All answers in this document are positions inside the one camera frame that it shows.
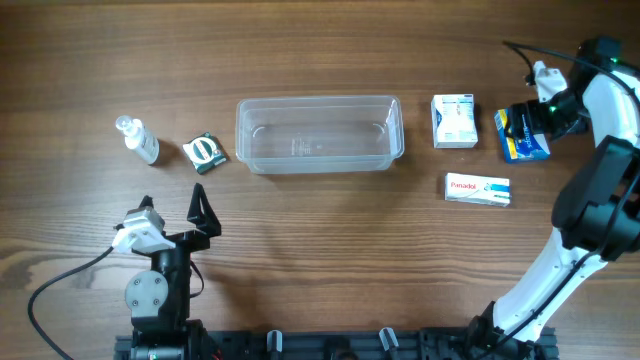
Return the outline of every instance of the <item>wooden table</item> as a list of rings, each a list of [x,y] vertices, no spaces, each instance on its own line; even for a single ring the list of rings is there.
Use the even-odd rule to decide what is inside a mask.
[[[195,182],[223,224],[194,255],[206,289],[192,317],[209,330],[465,326],[541,251],[558,191],[593,152],[585,135],[554,144],[546,162],[504,162],[492,115],[535,93],[501,40],[573,54],[606,33],[640,63],[638,10],[552,0],[1,8],[0,358],[55,358],[27,320],[31,292],[106,249],[145,194],[169,232],[188,229]],[[447,93],[475,96],[474,149],[433,149],[429,103]],[[258,176],[233,155],[240,100],[338,94],[400,99],[406,151],[391,169]],[[124,147],[121,114],[165,141],[162,166]],[[205,131],[232,160],[200,176],[177,146]],[[510,178],[513,206],[445,202],[447,172]],[[131,330],[125,285],[149,265],[112,254],[43,293],[36,316],[75,358],[109,359]],[[549,323],[562,359],[640,357],[639,285],[640,256],[628,255],[579,288]]]

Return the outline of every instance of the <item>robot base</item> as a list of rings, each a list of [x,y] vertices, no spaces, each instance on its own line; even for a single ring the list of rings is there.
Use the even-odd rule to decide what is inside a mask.
[[[347,339],[351,351],[360,360],[471,360],[484,353],[472,347],[465,354],[467,328],[424,328],[420,331],[398,331],[397,353],[384,350],[378,332],[321,332],[284,333],[282,352],[267,352],[267,334],[249,331],[210,331],[217,348],[204,359],[219,360],[330,360],[327,344],[331,339]],[[130,360],[131,337],[117,337],[114,360]],[[510,360],[511,357],[492,354],[485,360]],[[559,352],[555,329],[544,328],[527,360],[558,360]]]

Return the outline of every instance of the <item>spray bottle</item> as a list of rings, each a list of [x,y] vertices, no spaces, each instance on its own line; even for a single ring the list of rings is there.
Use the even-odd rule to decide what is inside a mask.
[[[158,139],[147,129],[140,119],[122,115],[116,120],[116,128],[124,134],[124,143],[130,150],[152,165],[160,152]]]

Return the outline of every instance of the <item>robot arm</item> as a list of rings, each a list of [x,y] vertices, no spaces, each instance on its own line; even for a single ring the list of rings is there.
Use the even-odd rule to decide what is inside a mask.
[[[164,220],[145,197],[116,227],[114,248],[151,259],[151,269],[134,276],[125,291],[134,327],[127,359],[195,360],[211,354],[213,343],[202,322],[188,320],[190,265],[197,272],[191,254],[208,249],[209,239],[221,234],[200,184],[194,186],[187,220],[196,229],[167,235]]]
[[[578,55],[591,61],[599,59],[594,61],[599,64],[615,59],[616,54],[605,51],[619,48],[610,41],[589,40]],[[548,69],[542,62],[537,62],[533,71],[538,101],[512,106],[527,109],[513,111],[519,114],[512,121],[514,138],[517,140],[519,126],[558,138],[586,130],[582,125],[590,119],[598,150],[560,193],[553,211],[555,227],[542,253],[493,307],[493,325],[522,342],[536,341],[545,323],[586,278],[604,268],[607,261],[625,251],[637,251],[640,245],[639,204],[628,201],[628,195],[616,194],[620,184],[627,185],[628,194],[637,192],[640,109],[633,95],[610,77],[578,65],[571,71],[569,86],[558,69]],[[640,96],[640,82],[629,71],[612,73]],[[574,269],[581,259],[580,268]],[[541,307],[544,311],[531,319]]]

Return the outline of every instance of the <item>plastic storage bin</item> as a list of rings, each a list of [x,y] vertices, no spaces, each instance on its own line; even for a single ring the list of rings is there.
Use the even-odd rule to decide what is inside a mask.
[[[385,170],[404,152],[393,96],[247,99],[236,116],[236,156],[256,174]]]

